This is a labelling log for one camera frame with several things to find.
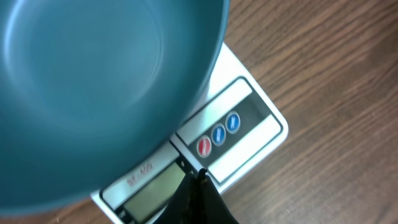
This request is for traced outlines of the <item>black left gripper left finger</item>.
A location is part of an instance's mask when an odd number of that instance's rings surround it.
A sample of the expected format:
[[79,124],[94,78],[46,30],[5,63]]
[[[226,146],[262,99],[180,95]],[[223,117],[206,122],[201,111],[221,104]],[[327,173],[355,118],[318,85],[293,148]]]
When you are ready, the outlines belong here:
[[196,204],[196,178],[187,174],[175,193],[170,198],[165,210],[155,221],[155,224],[194,224],[196,216],[193,205]]

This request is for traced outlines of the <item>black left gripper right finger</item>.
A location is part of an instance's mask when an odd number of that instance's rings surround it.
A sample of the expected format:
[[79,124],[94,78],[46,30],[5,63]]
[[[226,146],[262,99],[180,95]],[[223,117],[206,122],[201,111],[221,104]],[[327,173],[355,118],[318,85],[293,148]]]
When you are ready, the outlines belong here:
[[239,224],[206,173],[206,169],[200,169],[196,180],[198,189],[197,223]]

